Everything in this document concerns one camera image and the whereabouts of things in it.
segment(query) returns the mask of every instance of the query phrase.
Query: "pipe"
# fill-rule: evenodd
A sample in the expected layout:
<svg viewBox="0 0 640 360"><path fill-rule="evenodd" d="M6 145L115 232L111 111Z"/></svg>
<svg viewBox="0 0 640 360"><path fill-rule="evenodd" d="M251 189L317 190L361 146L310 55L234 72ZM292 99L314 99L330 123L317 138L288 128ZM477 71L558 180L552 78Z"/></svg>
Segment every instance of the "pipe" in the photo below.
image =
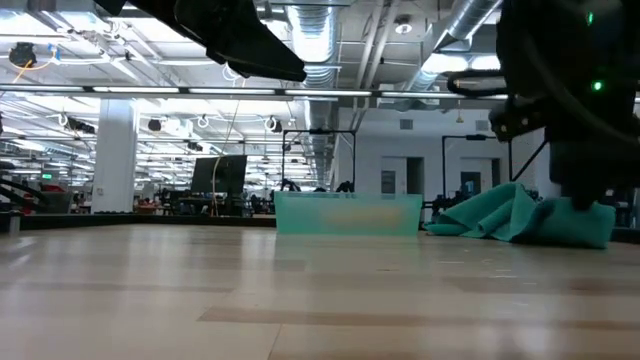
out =
<svg viewBox="0 0 640 360"><path fill-rule="evenodd" d="M369 74L367 76L367 81L364 84L365 89L370 89L373 84L373 80L375 79L376 72L378 71L378 65L380 65L380 59L382 59L382 53L384 52L384 48L387 44L387 39L389 38L389 33L391 32L391 28L393 27L394 21L396 19L396 15L398 14L398 7L400 6L400 0L392 0L391 5L389 6L389 10L387 12L387 23L382 30L382 35L380 35L380 40L378 41L378 45L376 46L376 52L373 55L373 59L371 59L371 68L369 69Z"/></svg>
<svg viewBox="0 0 640 360"><path fill-rule="evenodd" d="M356 75L355 88L358 89L362 85L362 79L364 78L364 73L367 70L367 65L369 64L369 57L371 56L371 50L373 50L373 42L376 39L376 34L378 33L378 27L380 24L380 18L382 17L382 8L384 7L384 0L378 0L378 4L373 9L373 14L371 15L371 28L369 30L369 34L367 35L367 40L364 44L364 50L362 52L362 59L360 60L360 66L358 67L358 74Z"/></svg>
<svg viewBox="0 0 640 360"><path fill-rule="evenodd" d="M287 15L292 25L292 46L296 54L305 62L318 65L330 63L337 55L338 14L337 9L327 6L289 6ZM337 77L336 69L329 67L309 67L307 79L302 86L307 89L333 88ZM337 107L333 103L308 101L305 103L307 129L333 128ZM310 136L314 153L318 185L326 186L326 174L331 167L331 159L326 153L326 138Z"/></svg>
<svg viewBox="0 0 640 360"><path fill-rule="evenodd" d="M456 41L471 38L487 18L500 6L502 0L456 0L451 15L429 27L427 32L428 46L424 63L404 86L405 91L426 92L433 85L440 73L429 71L425 65L431 55L444 46ZM410 109L407 102L398 102L398 110Z"/></svg>

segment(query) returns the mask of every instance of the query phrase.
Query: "cable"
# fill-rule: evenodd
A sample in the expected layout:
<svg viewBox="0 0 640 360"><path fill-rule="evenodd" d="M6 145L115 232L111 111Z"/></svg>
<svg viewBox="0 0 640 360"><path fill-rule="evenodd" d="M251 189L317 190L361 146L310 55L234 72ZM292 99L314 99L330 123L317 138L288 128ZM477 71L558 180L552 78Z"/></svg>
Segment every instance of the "cable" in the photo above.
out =
<svg viewBox="0 0 640 360"><path fill-rule="evenodd" d="M12 84L17 83L17 82L18 82L18 80L20 80L20 78L22 77L22 75L24 75L24 72L25 72L25 71L27 71L27 68L29 68L29 65L31 65L31 63L32 63L32 62L33 62L32 60L29 60L29 61L27 62L27 65L25 65L23 68L20 68L20 69L22 69L22 70L20 71L20 73L18 74L18 76L16 76L16 78L15 78L15 79L13 79L13 81L11 82Z"/></svg>
<svg viewBox="0 0 640 360"><path fill-rule="evenodd" d="M34 67L34 68L30 68L30 67L28 67L28 66L29 66L29 64L31 64L31 60L29 60L29 62L27 63L27 65L26 65L25 67L23 67L23 68L21 68L20 66L15 66L15 65L13 65L13 64L11 64L11 65L13 65L13 67L14 67L14 68L16 68L16 69L21 69L22 71L36 71L36 70L44 69L44 68L46 68L47 66L51 65L51 62L52 62L52 61L51 61L51 60L49 60L49 61L47 61L44 65L41 65L41 66L38 66L38 67Z"/></svg>
<svg viewBox="0 0 640 360"><path fill-rule="evenodd" d="M242 87L245 86L245 84L247 83L247 80L244 79L242 81ZM220 165L220 159L222 159L224 157L224 150L227 147L227 144L229 143L229 137L231 136L231 130L233 130L233 124L235 124L236 122L236 116L238 116L238 110L240 109L240 103L242 102L242 100L238 100L238 103L236 104L236 110L233 114L233 119L231 120L231 122L229 123L229 127L227 129L227 134L225 136L224 139L224 144L222 145L222 148L220 150L220 156L218 156L218 159L216 160L216 164L213 166L213 179L211 181L211 184L213 185L212 188L212 200L211 202L213 202L213 206L215 209L215 214L216 216L218 216L218 202L216 201L216 172L218 171L218 165Z"/></svg>
<svg viewBox="0 0 640 360"><path fill-rule="evenodd" d="M538 157L538 154L540 154L540 152L544 149L545 146L547 146L548 143L549 142L547 140L544 140L542 144L540 144L540 146L536 149L536 151L534 151L533 155L531 155L529 159L527 159L527 161L522 166L522 169L520 169L520 171L518 171L516 176L514 176L513 179L510 179L510 181L512 182L518 181L518 179L520 179L522 174L524 174L524 172L527 171L531 163L536 159L536 157Z"/></svg>

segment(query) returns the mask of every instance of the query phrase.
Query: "computer monitor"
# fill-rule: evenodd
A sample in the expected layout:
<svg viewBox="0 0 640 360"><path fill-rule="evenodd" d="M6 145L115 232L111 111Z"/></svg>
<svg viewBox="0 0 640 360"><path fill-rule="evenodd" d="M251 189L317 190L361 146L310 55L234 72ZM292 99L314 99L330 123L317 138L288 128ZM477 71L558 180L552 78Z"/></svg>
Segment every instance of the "computer monitor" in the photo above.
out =
<svg viewBox="0 0 640 360"><path fill-rule="evenodd" d="M217 157L196 160L191 181L191 192L210 193L213 189L213 168ZM245 155L223 156L216 170L216 192L241 194L244 188L244 175L247 168Z"/></svg>

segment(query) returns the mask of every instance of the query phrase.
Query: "teal box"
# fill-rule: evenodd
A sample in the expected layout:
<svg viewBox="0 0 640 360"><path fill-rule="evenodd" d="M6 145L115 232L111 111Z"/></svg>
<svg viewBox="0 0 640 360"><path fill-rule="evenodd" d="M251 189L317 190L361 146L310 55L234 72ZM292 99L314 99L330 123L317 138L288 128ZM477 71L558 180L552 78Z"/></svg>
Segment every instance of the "teal box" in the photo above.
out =
<svg viewBox="0 0 640 360"><path fill-rule="evenodd" d="M416 236L421 195L276 192L280 234Z"/></svg>

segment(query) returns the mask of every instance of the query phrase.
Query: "wooden floor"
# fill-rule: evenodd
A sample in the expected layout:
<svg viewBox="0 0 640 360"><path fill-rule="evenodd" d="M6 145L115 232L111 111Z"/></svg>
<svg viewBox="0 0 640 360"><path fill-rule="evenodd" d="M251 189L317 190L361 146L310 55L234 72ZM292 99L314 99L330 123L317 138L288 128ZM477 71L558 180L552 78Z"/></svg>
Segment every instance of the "wooden floor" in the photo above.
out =
<svg viewBox="0 0 640 360"><path fill-rule="evenodd" d="M640 246L114 226L0 239L0 359L640 359Z"/></svg>

